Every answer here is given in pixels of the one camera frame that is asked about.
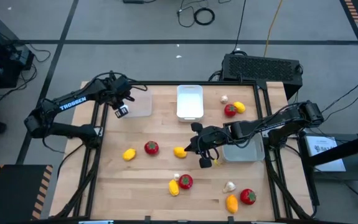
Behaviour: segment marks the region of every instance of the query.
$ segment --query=toy tomato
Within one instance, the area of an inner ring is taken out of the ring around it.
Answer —
[[[251,189],[245,189],[241,192],[240,199],[243,203],[251,205],[256,201],[256,194]]]
[[[226,105],[224,107],[224,114],[226,114],[226,116],[228,116],[228,117],[234,116],[236,112],[237,112],[237,109],[232,104]]]
[[[184,174],[179,178],[179,186],[183,189],[190,189],[192,186],[192,177],[188,174]]]
[[[144,150],[150,155],[155,155],[158,153],[159,146],[156,142],[149,141],[144,145]]]

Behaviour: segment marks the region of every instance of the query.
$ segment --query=wooden table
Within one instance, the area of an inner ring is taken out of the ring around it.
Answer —
[[[201,123],[204,126],[221,127],[229,121],[257,119],[251,86],[203,88],[204,117]],[[229,194],[223,194],[222,189],[227,181],[232,181],[237,185],[237,190],[233,192],[237,198],[245,188],[253,189],[257,195],[254,205],[239,204],[238,212],[233,215],[236,221],[274,220],[264,161],[224,163],[201,169],[199,155],[189,152],[185,159],[176,158],[173,147],[186,147],[195,133],[191,131],[190,123],[177,120],[176,86],[149,86],[149,89],[153,95],[151,116],[118,119],[113,110],[109,110],[91,218],[144,220],[144,216],[150,215],[152,220],[227,220],[232,215],[225,208],[225,199]],[[268,83],[268,92],[273,112],[287,104],[282,83]],[[234,118],[226,118],[223,114],[224,106],[219,102],[222,95],[227,95],[230,101],[243,102],[247,107],[246,112]],[[265,115],[261,91],[260,98]],[[77,106],[72,124],[90,123],[92,110],[93,102]],[[159,144],[160,152],[155,157],[144,152],[143,147],[148,140]],[[69,140],[66,154],[79,144],[78,139]],[[288,144],[297,148],[294,140],[288,141]],[[126,162],[122,159],[122,153],[131,147],[137,150],[137,155],[132,161]],[[76,190],[84,151],[76,152],[62,167],[50,215],[59,212]],[[304,210],[311,214],[313,210],[299,157],[285,149],[281,157],[288,190]],[[172,197],[167,186],[175,173],[190,174],[194,185],[190,190],[181,190],[177,197]],[[279,190],[277,195],[281,216],[285,217]],[[83,196],[82,205],[86,198],[87,193]]]

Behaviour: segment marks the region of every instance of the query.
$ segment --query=yellow cable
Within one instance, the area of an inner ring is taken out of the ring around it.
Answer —
[[[283,0],[280,0],[280,3],[279,3],[279,5],[278,5],[278,7],[277,7],[276,14],[274,15],[274,18],[273,18],[273,22],[271,22],[270,28],[268,29],[267,41],[266,41],[266,47],[265,47],[265,53],[263,54],[264,57],[266,56],[266,52],[267,52],[267,46],[268,46],[268,40],[269,40],[269,38],[270,38],[270,32],[271,32],[271,29],[273,28],[274,21],[276,20],[278,11],[280,10],[280,7],[281,7],[282,3],[283,3]]]

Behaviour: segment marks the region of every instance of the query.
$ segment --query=gray floor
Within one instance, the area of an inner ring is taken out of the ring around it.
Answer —
[[[186,29],[177,23],[178,0],[144,5],[128,5],[119,0],[79,0],[67,39],[235,39],[242,2],[217,4],[217,0],[209,0],[209,7],[216,13],[215,22]],[[72,3],[72,0],[0,0],[0,18],[21,39],[59,40]],[[278,3],[279,0],[248,0],[240,39],[265,40]],[[181,19],[182,23],[191,22],[188,14]],[[285,0],[271,40],[357,39],[339,0]],[[57,48],[52,44],[35,47],[50,50],[52,57]],[[238,48],[249,55],[262,56],[265,46]],[[64,45],[47,97],[76,90],[82,80],[111,69],[138,80],[206,80],[220,69],[224,54],[232,49],[232,44]],[[320,108],[358,83],[358,45],[269,45],[266,56],[300,60],[304,85],[299,100],[317,102]],[[0,136],[0,164],[16,161],[26,133],[22,121],[36,104],[51,61],[37,63],[38,77],[28,88],[0,102],[0,120],[8,125],[6,133]],[[350,103],[356,96],[358,90],[330,111]],[[60,114],[56,121],[70,123],[72,116],[70,110]],[[327,133],[358,133],[358,101],[332,116],[321,129]],[[56,149],[64,149],[66,139],[49,137],[47,142]],[[24,163],[57,167],[61,160],[61,154],[48,151],[33,139]],[[48,215],[55,188],[56,176],[52,178],[43,217]],[[358,189],[358,182],[351,184]],[[354,194],[337,182],[319,181],[317,187],[321,200],[319,219],[358,223],[358,198]]]

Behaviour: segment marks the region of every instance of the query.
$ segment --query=black stand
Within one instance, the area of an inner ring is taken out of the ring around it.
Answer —
[[[314,166],[325,164],[327,162],[342,159],[346,168],[345,172],[333,172],[333,174],[343,180],[358,180],[358,135],[356,134],[330,134],[336,139],[343,139],[349,141],[341,143],[337,141],[338,146],[328,151],[319,153],[315,156],[308,156],[308,148],[305,141],[305,136],[302,136],[299,141],[299,149],[302,154],[302,163],[306,174],[306,181],[315,205],[319,205],[316,187],[314,185],[314,178],[330,179],[314,171]]]

